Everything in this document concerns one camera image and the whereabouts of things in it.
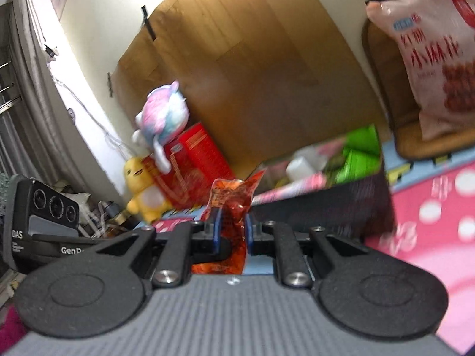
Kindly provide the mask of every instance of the pink mat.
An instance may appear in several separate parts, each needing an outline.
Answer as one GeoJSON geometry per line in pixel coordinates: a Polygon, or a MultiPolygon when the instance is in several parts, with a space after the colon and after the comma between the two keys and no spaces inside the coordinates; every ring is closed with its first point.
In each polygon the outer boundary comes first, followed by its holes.
{"type": "Polygon", "coordinates": [[[393,196],[398,229],[366,244],[436,275],[449,292],[438,335],[464,354],[475,343],[475,163],[393,196]]]}

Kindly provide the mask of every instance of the gray ribbed surface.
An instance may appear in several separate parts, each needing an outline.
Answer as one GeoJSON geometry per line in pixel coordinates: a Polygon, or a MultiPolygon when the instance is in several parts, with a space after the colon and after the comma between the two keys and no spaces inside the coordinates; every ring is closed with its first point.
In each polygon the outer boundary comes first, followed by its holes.
{"type": "Polygon", "coordinates": [[[435,336],[382,343],[336,327],[310,293],[273,276],[193,276],[156,291],[146,309],[111,333],[85,340],[29,334],[8,356],[455,356],[435,336]]]}

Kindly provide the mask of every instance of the snack bag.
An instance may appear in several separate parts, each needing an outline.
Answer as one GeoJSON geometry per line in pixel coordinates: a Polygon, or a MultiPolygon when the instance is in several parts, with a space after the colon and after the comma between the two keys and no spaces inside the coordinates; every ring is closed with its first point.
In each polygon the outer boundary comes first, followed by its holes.
{"type": "Polygon", "coordinates": [[[213,207],[223,209],[221,235],[231,242],[232,252],[227,260],[193,265],[193,273],[242,273],[246,262],[244,216],[251,208],[252,195],[263,175],[264,171],[259,171],[245,181],[216,179],[213,182],[210,200],[201,220],[207,220],[213,207]]]}
{"type": "Polygon", "coordinates": [[[370,2],[369,19],[398,44],[424,140],[475,126],[475,0],[370,2]]]}

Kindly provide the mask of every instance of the brown chair cushion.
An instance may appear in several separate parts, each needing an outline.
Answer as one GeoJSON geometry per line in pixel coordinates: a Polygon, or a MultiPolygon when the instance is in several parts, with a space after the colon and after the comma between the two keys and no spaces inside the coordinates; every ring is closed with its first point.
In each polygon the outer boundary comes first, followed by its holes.
{"type": "Polygon", "coordinates": [[[475,145],[475,128],[423,141],[419,106],[412,94],[396,42],[367,20],[362,43],[388,110],[396,151],[401,157],[408,160],[429,159],[475,145]]]}
{"type": "Polygon", "coordinates": [[[394,130],[396,151],[408,160],[422,160],[440,157],[463,150],[475,144],[475,128],[442,135],[439,138],[423,141],[419,122],[412,122],[394,130]]]}

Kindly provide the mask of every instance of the curtain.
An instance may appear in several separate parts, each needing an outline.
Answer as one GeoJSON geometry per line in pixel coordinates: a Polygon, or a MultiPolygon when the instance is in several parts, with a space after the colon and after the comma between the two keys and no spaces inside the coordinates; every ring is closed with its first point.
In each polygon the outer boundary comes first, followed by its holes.
{"type": "MultiPolygon", "coordinates": [[[[59,93],[35,24],[31,0],[13,0],[8,51],[21,102],[0,115],[0,169],[7,174],[35,177],[49,185],[67,179],[76,191],[85,191],[86,182],[68,154],[63,130],[57,123],[57,112],[64,111],[67,116],[67,111],[53,108],[52,98],[58,98],[59,93]]],[[[6,91],[4,101],[12,98],[11,92],[15,91],[6,91]]]]}

